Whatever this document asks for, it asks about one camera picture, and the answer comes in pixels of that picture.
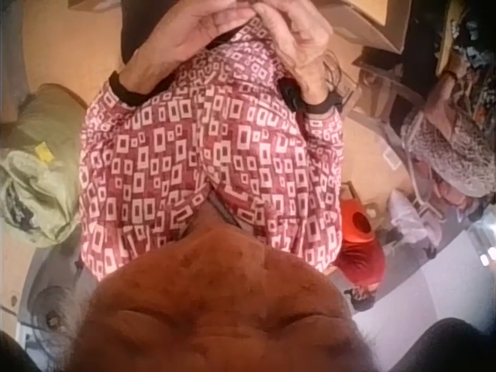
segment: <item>patterned cloth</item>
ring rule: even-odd
[[[419,111],[412,111],[401,128],[405,139]],[[424,119],[410,150],[447,183],[466,196],[480,198],[496,192],[494,151],[477,125],[462,112],[456,117],[451,140]]]
[[[342,123],[296,119],[269,39],[253,19],[139,108],[105,84],[81,135],[81,254],[99,280],[180,239],[211,192],[269,246],[320,271],[335,260]]]

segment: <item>black cuff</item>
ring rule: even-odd
[[[117,96],[119,100],[124,102],[128,106],[139,107],[149,99],[149,95],[141,95],[140,93],[135,93],[128,91],[120,82],[119,74],[116,71],[110,75],[108,80],[110,88]]]
[[[343,110],[343,97],[336,90],[329,91],[325,101],[319,105],[309,105],[301,97],[301,88],[295,79],[283,77],[277,82],[279,92],[292,112],[306,112],[311,115],[324,115],[336,107],[339,113]]]
[[[325,101],[319,105],[309,105],[305,103],[307,114],[324,115],[336,107],[339,113],[343,110],[343,97],[337,91],[329,91]]]

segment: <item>neck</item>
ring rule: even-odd
[[[198,211],[196,218],[190,224],[184,236],[195,237],[204,234],[218,225],[225,225],[226,221],[221,216],[219,211],[210,204],[206,202]]]

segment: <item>orange object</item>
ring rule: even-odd
[[[343,218],[343,240],[348,243],[369,243],[374,240],[374,231],[370,225],[367,213],[362,204],[356,199],[341,201],[341,216]]]

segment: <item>wall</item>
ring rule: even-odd
[[[439,319],[456,317],[488,331],[496,313],[494,276],[466,232],[372,310],[353,318],[382,370],[389,370]]]

